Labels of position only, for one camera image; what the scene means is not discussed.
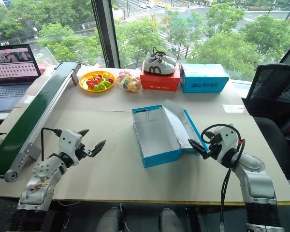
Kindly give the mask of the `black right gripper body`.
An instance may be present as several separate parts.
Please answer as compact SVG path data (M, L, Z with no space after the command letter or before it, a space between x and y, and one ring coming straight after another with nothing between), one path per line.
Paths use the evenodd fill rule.
M211 157L217 160L218 155L222 150L222 145L220 143L222 141L222 137L219 133L214 134L213 132L205 132L204 134L207 138L209 138L209 142L206 142L205 140L203 141L207 144L210 144L210 146L209 146L209 152L203 155L203 159L207 159Z

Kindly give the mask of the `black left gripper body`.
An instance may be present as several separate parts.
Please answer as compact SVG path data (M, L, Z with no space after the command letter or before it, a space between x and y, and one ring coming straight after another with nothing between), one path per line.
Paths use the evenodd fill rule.
M85 157L91 157L92 152L85 148L85 145L80 142L73 148L73 161L80 161Z

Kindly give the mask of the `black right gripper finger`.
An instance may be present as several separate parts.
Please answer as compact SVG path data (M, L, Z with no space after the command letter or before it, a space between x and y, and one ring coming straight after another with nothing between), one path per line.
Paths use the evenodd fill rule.
M207 159L207 151L200 143L194 139L188 139L188 142L195 151L201 154L203 159Z

